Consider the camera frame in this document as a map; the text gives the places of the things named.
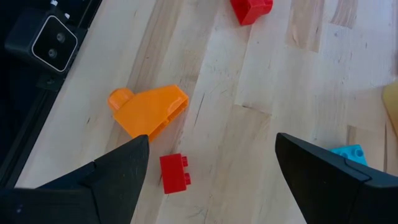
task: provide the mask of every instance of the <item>wooden table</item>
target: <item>wooden table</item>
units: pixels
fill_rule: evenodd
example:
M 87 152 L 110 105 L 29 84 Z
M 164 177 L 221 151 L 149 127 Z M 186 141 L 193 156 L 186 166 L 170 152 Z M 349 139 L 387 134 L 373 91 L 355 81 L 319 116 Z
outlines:
M 397 76 L 398 2 L 275 0 L 241 27 L 228 0 L 104 0 L 17 183 L 37 187 L 130 137 L 108 95 L 176 83 L 189 109 L 152 144 L 133 223 L 305 223 L 275 135 L 361 144 L 398 174 L 381 100 Z M 188 156 L 192 185 L 164 195 L 159 156 Z

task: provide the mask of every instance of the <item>blue block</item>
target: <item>blue block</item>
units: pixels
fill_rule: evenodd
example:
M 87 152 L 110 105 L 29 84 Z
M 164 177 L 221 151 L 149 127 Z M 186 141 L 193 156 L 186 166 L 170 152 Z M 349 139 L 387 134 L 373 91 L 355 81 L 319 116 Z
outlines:
M 351 159 L 357 163 L 368 166 L 365 158 L 365 152 L 362 150 L 360 145 L 345 146 L 337 149 L 330 150 L 334 154 L 343 156 L 347 159 Z

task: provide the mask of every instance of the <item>yellow object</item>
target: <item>yellow object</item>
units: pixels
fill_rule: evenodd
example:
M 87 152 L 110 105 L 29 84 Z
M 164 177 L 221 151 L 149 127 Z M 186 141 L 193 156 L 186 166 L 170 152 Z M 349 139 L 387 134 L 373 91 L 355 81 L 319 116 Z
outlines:
M 177 85 L 136 95 L 120 88 L 109 96 L 108 105 L 115 120 L 131 137 L 147 134 L 152 141 L 188 106 L 188 96 Z
M 398 82 L 384 87 L 383 101 L 398 137 Z

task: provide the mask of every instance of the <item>red duplo brick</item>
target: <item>red duplo brick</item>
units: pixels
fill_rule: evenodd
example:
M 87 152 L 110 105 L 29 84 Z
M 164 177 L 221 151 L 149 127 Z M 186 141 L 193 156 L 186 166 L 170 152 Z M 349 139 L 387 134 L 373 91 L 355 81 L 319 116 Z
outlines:
M 180 153 L 160 157 L 165 194 L 184 191 L 187 185 L 191 184 L 189 173 L 184 173 L 186 166 L 188 166 L 187 157 Z
M 253 24 L 262 15 L 271 12 L 273 0 L 231 0 L 236 17 L 242 26 Z

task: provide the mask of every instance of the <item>camera lens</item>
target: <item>camera lens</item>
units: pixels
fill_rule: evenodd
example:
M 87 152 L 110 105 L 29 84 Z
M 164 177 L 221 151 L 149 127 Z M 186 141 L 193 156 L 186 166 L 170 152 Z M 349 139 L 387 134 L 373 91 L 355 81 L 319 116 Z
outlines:
M 57 40 L 58 40 L 60 43 L 63 43 L 63 42 L 65 41 L 65 34 L 63 34 L 63 33 L 58 33 L 58 34 L 57 34 Z
M 55 49 L 50 49 L 49 50 L 49 56 L 52 59 L 56 58 L 57 57 L 57 51 Z

